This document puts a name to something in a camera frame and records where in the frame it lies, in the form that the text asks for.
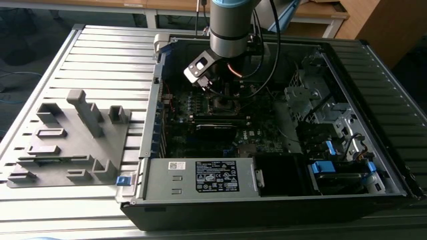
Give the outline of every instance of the black cable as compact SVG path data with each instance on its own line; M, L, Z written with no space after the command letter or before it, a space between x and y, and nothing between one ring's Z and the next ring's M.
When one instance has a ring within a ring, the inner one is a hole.
M207 7L205 7L205 5L203 5L203 16L204 16L205 25L209 26L209 21L208 21L208 18L207 18Z
M278 16L278 10L276 10L276 6L275 6L274 0L270 0L270 5L271 5L271 10L272 10L272 15L274 15L276 38L278 38L276 39L278 40L278 49L276 49L275 60L274 60L274 65L272 65L272 70L271 70L270 76L268 76L265 82L263 83L263 85L260 86L260 88L248 96L243 96L243 97L227 96L227 95L216 92L212 88L208 89L213 94L216 94L217 96L223 97L224 99L240 100L240 99L252 98L263 90L263 88L267 86L267 84L271 81L271 79L274 77L274 74L276 72L278 62L279 62L279 58L280 58L280 25L279 25L279 16Z
M261 65L263 65L263 62L264 62L264 38L263 38L263 33L261 33L261 25L260 25L260 19L259 19L259 15L256 13L256 10L253 9L253 16L255 16L255 26L256 26L256 30L257 30L257 33L259 33L259 38L260 38L260 47L261 47L261 50L260 50L260 60L259 60L259 64L255 68L255 70L252 71L252 73L249 73L248 75L244 75L241 76L240 78L241 79L247 79L249 77L253 76L253 74L257 73L257 71L260 70L261 68Z
M197 36L197 25L199 25L199 12L195 14L195 35Z
M307 115L302 119L303 122L306 122L306 120L308 119L310 115L314 114L319 110L319 108L327 103L327 101L330 100L331 97L332 97L332 93L330 92L328 95L322 99L319 104L310 110L310 112L307 113Z
M342 155L342 160L344 161L346 160L346 156L347 156L347 152L348 152L348 149L350 149L350 146L352 145L352 140L358 137L358 136L362 136L362 134L359 132L355 132L354 135L351 135L347 143L346 143L346 147L344 147L344 152L343 152L343 155Z

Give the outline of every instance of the blue latch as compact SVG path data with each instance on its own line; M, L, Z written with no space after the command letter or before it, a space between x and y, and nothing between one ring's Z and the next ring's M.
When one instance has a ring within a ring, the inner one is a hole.
M117 186L131 186L132 177L131 176L117 176L115 184Z
M331 174L336 172L332 161L316 161L311 164L311 169L314 174Z
M331 153L331 155L336 155L336 151L334 149L334 145L331 141L326 141L326 145L328 147L328 152Z
M376 166L375 166L374 162L371 162L371 161L367 162L367 167L368 167L368 170L371 173L376 171Z

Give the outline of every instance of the metal bracket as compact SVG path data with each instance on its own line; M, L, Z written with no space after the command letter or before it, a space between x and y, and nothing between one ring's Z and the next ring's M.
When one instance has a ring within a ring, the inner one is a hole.
M159 33L153 37L153 52L157 54L160 49L169 44L169 34Z

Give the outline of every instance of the warning label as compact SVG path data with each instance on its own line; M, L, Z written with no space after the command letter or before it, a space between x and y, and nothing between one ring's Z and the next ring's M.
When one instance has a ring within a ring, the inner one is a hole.
M199 193L239 192L236 161L196 161L195 189Z

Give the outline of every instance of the robotic arm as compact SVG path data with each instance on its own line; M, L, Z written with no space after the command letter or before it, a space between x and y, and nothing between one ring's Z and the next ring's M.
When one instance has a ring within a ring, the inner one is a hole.
M260 13L260 27L276 32L278 42L280 42L280 29L287 28L299 3L300 0L212 0L209 49L199 55L184 70L184 75L189 82L197 84L203 90L209 90L215 93L211 89L211 76L207 72L217 61L231 61L244 53L248 53L248 34L255 8ZM279 6L280 15L278 15L276 6ZM271 75L259 90L267 85L276 69L280 52L280 45L278 46ZM216 94L229 99L237 98L224 96L217 92Z

